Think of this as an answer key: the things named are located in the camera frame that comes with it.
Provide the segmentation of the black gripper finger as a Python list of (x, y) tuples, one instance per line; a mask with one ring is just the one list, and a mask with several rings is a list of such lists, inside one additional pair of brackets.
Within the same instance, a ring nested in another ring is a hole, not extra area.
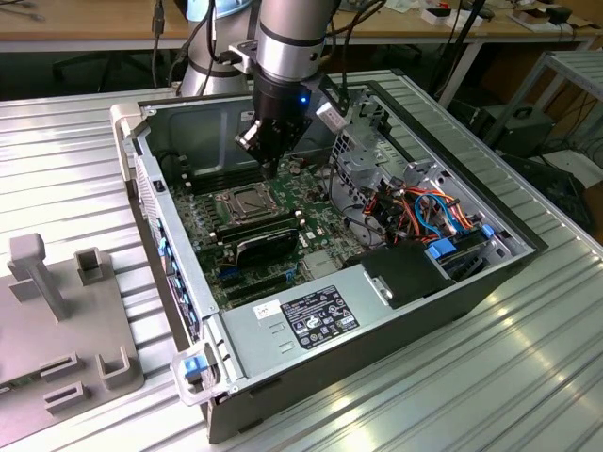
[(272, 131), (275, 134), (272, 153), (273, 178), (277, 176), (279, 163), (284, 154), (292, 151), (298, 145), (311, 123), (312, 120), (309, 117), (273, 121)]
[(245, 132), (235, 138), (236, 144), (258, 164), (265, 179), (277, 174), (277, 140), (275, 120), (256, 120)]

